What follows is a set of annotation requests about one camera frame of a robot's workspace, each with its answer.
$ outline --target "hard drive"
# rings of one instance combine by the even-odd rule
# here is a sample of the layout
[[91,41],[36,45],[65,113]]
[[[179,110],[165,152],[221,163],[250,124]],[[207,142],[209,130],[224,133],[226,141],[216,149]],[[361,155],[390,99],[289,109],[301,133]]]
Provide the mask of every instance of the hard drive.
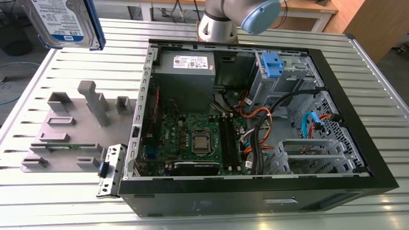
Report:
[[104,48],[92,0],[21,0],[21,3],[47,48]]

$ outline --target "motherboard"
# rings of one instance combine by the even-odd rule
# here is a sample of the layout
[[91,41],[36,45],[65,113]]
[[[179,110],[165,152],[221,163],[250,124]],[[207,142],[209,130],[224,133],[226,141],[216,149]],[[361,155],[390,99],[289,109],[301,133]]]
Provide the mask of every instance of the motherboard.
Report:
[[159,145],[144,146],[151,176],[246,174],[238,151],[244,126],[230,115],[163,115]]

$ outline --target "blue drive bracket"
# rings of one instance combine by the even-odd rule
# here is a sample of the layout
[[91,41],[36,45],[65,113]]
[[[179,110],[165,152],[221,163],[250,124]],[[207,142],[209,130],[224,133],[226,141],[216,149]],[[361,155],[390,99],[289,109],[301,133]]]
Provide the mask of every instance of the blue drive bracket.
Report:
[[268,78],[281,77],[284,71],[284,61],[281,61],[277,53],[261,54],[262,64],[268,70]]

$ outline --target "power supply label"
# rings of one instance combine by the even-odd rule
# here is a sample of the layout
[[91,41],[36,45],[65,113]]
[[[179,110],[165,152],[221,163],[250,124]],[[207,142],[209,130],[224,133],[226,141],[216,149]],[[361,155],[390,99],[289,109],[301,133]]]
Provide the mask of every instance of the power supply label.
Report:
[[207,57],[175,56],[173,68],[177,69],[208,69]]
[[76,42],[83,40],[79,19],[69,9],[75,7],[75,1],[67,3],[67,0],[32,0],[32,4],[49,34],[56,39]]

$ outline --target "slotted metal worktable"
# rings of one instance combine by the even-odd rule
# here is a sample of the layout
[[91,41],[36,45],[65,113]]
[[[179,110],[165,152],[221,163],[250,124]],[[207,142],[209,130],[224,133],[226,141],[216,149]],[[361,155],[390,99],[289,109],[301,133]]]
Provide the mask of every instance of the slotted metal worktable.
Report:
[[23,173],[20,162],[52,92],[80,97],[93,80],[105,98],[137,97],[149,38],[196,40],[196,25],[101,19],[103,51],[51,50],[0,129],[0,227],[95,229],[409,229],[409,110],[354,40],[338,34],[238,31],[240,43],[321,49],[400,188],[322,213],[139,218],[121,199],[95,198],[96,173]]

